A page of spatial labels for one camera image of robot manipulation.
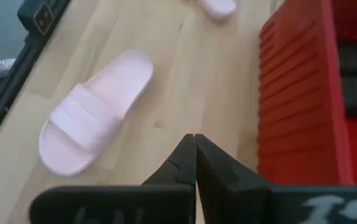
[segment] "pink slide sandal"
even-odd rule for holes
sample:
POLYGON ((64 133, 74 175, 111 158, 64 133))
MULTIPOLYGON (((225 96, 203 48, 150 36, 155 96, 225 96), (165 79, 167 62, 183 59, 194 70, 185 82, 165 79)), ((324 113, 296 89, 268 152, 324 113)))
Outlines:
POLYGON ((199 0, 199 3, 209 16, 218 21, 227 19, 236 10, 233 0, 199 0))
POLYGON ((127 51, 88 82, 77 84, 42 128, 43 163, 59 175, 75 175, 87 168, 108 144, 152 73, 152 61, 145 54, 127 51))

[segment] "red plastic crate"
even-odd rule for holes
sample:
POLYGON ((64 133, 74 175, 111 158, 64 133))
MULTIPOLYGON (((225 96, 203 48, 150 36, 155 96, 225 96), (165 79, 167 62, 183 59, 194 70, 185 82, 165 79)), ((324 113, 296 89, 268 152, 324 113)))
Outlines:
POLYGON ((357 184, 357 121, 345 118, 336 46, 357 41, 357 1, 287 0, 259 37, 259 173, 357 184))

